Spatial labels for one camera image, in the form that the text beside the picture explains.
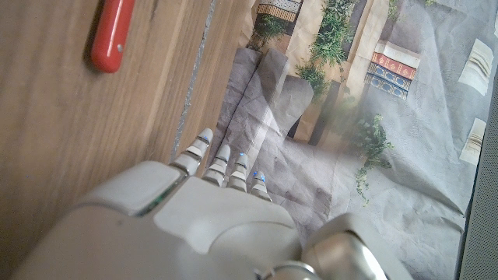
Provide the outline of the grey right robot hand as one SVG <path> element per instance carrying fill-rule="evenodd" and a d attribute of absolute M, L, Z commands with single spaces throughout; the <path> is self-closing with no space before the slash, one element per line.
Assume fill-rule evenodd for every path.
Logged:
<path fill-rule="evenodd" d="M 172 163 L 145 161 L 82 197 L 15 279 L 407 279 L 378 231 L 346 213 L 300 242 L 261 172 L 230 148 L 196 176 L 213 133 Z"/>

